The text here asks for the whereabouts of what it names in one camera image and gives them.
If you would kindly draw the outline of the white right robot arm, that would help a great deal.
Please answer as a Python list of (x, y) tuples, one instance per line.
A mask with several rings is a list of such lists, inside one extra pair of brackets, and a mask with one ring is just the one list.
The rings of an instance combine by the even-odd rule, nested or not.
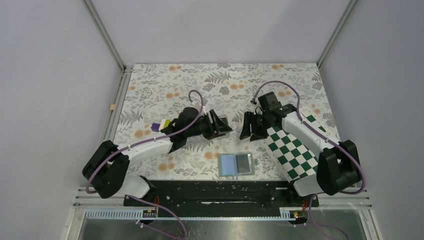
[(265, 140), (271, 136), (270, 129), (282, 130), (293, 135), (317, 158), (314, 173), (305, 176), (298, 173), (292, 178), (293, 188), (286, 193), (291, 205), (301, 205), (308, 195), (325, 193), (332, 196), (358, 182), (365, 182), (358, 150), (351, 140), (338, 141), (312, 126), (301, 116), (297, 106), (282, 105), (273, 92), (260, 96), (257, 102), (260, 113), (244, 113), (240, 140)]

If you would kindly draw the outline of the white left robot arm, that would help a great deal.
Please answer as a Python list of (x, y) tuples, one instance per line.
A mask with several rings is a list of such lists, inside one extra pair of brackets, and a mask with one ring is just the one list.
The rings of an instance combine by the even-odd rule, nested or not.
[(130, 145), (117, 145), (104, 141), (82, 169), (89, 194), (97, 193), (102, 199), (117, 194), (136, 197), (144, 206), (155, 200), (153, 186), (143, 176), (128, 173), (130, 166), (150, 158), (172, 153), (182, 148), (188, 138), (203, 136), (212, 140), (226, 135), (233, 129), (226, 118), (219, 117), (214, 110), (200, 113), (194, 107), (186, 107), (163, 129), (160, 135)]

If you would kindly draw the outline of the green card holder wallet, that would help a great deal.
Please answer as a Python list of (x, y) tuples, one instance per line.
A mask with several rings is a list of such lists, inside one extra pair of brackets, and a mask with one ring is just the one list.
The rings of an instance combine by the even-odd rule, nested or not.
[(255, 174), (252, 153), (219, 154), (217, 160), (220, 177), (252, 176)]

